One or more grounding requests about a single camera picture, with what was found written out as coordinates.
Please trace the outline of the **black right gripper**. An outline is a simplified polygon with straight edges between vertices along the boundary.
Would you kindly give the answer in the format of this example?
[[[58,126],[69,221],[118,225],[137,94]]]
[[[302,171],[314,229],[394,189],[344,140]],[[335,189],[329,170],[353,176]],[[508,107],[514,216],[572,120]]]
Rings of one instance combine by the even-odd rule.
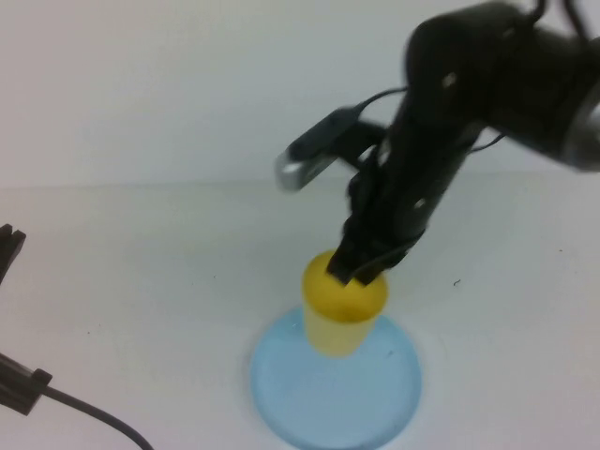
[[[377,156],[351,179],[350,214],[327,273],[341,284],[370,284],[398,264],[429,218],[486,123],[496,70],[506,56],[503,33],[520,19],[507,3],[482,3],[422,22],[406,47],[408,90],[388,129],[389,156],[376,196]],[[373,230],[389,246],[374,244]]]

